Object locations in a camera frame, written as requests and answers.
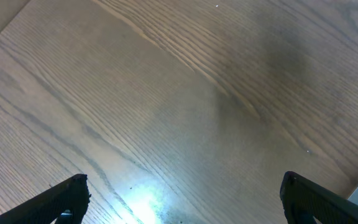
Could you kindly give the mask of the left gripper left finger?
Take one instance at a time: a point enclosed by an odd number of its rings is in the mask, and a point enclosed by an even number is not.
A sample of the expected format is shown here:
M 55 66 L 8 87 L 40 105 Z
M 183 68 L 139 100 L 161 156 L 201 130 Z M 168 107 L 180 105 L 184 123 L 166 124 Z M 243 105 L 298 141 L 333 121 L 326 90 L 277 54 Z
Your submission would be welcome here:
M 86 174 L 74 176 L 0 215 L 0 224 L 81 223 L 91 194 Z

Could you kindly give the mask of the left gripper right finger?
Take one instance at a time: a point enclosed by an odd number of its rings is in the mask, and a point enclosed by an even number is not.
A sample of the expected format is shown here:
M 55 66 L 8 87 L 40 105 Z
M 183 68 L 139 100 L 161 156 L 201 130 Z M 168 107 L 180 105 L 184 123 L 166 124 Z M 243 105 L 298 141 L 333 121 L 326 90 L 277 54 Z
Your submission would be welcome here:
M 283 177 L 280 199 L 289 224 L 358 224 L 358 205 L 293 171 Z

